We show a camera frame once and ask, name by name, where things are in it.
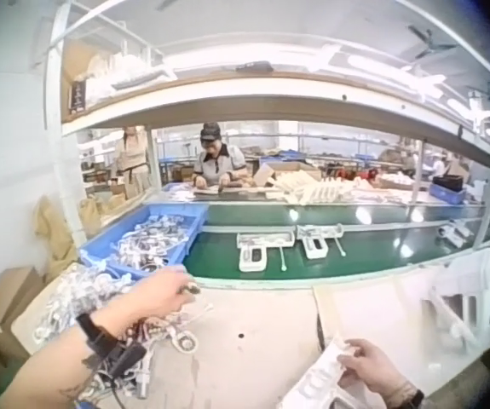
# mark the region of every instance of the black cap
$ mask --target black cap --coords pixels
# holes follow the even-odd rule
[[[220,125],[216,122],[206,122],[201,130],[201,141],[212,142],[222,139]]]

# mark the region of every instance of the ceiling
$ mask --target ceiling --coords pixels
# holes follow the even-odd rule
[[[81,3],[93,8],[103,0]],[[470,9],[470,2],[411,3],[450,26],[490,61],[489,26]],[[404,66],[425,49],[408,30],[410,25],[422,32],[430,29],[435,43],[454,43],[445,32],[395,0],[127,0],[106,16],[124,21],[128,29],[166,54],[236,41],[276,42],[281,39],[278,33],[286,33],[286,42],[298,44],[312,38],[318,43],[323,37],[365,44],[395,57],[378,60]],[[98,27],[89,23],[81,32],[93,30],[99,41],[119,47],[119,35]],[[467,95],[470,86],[487,91],[490,81],[487,70],[460,47],[427,56],[420,68],[429,74],[446,75],[446,84],[461,95]]]

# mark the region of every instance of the green conveyor belt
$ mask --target green conveyor belt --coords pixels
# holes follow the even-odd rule
[[[205,225],[207,226],[291,226],[294,224],[331,225],[361,224],[356,218],[359,206],[290,206],[276,204],[212,204]],[[362,205],[370,212],[372,223],[408,222],[410,208],[405,206]],[[299,213],[299,220],[293,222],[289,210]],[[425,222],[448,219],[481,217],[483,207],[467,206],[417,206],[416,210],[423,214]]]
[[[468,227],[475,232],[479,228],[479,222],[469,223]],[[490,239],[490,228],[487,239]],[[302,242],[297,241],[292,248],[284,249],[287,271],[280,270],[279,250],[268,249],[268,265],[265,271],[241,273],[236,234],[202,233],[184,263],[188,271],[196,277],[211,279],[320,279],[403,267],[409,263],[424,262],[458,251],[450,244],[440,242],[436,238],[435,228],[346,233],[341,239],[347,252],[346,257],[340,256],[334,240],[327,242],[330,251],[325,259],[307,259]],[[470,248],[472,244],[473,239],[461,250]],[[403,257],[402,245],[407,245],[413,254]]]

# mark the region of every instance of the watch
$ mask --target watch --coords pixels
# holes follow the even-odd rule
[[[82,328],[88,338],[87,345],[102,360],[105,360],[112,351],[118,346],[118,339],[113,337],[101,326],[97,326],[89,317],[89,314],[80,314],[76,318],[77,323]]]

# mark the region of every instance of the black watch strap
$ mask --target black watch strap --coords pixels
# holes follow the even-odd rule
[[[101,359],[106,359],[118,346],[118,339],[109,334],[104,328],[95,325],[89,314],[80,314],[76,321],[88,338],[88,347],[99,355]]]
[[[419,409],[424,400],[424,393],[417,389],[415,395],[408,402],[404,403],[398,409]]]

